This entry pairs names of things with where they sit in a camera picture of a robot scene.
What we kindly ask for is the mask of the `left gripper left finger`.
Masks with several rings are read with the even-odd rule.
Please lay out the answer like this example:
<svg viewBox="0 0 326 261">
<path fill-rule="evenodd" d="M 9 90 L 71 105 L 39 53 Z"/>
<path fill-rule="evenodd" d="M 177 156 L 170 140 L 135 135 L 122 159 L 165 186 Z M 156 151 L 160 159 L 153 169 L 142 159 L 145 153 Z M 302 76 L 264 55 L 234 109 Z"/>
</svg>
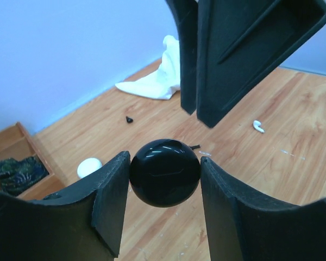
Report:
<svg viewBox="0 0 326 261">
<path fill-rule="evenodd" d="M 25 201 L 0 192 L 0 260 L 114 260 L 119 256 L 130 154 Z"/>
</svg>

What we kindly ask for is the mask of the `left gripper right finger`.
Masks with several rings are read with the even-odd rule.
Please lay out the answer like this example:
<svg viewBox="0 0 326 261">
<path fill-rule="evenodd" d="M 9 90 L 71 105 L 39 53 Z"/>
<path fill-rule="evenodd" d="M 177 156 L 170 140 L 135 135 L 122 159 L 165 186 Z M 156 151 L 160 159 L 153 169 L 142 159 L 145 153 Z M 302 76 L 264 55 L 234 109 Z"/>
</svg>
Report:
<svg viewBox="0 0 326 261">
<path fill-rule="evenodd" d="M 200 182 L 211 260 L 326 260 L 326 198 L 278 200 L 208 157 Z"/>
</svg>

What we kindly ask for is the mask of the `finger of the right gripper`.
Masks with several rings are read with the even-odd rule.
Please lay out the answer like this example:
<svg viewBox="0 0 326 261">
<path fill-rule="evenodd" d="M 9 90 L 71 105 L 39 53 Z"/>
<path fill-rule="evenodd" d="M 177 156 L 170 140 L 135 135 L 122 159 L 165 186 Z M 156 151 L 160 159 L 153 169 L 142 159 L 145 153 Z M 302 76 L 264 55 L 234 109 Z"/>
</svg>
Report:
<svg viewBox="0 0 326 261">
<path fill-rule="evenodd" d="M 216 126 L 325 24 L 325 1 L 200 1 L 198 119 Z"/>
<path fill-rule="evenodd" d="M 196 110 L 198 3 L 166 0 L 177 26 L 180 50 L 180 104 L 188 113 Z"/>
</svg>

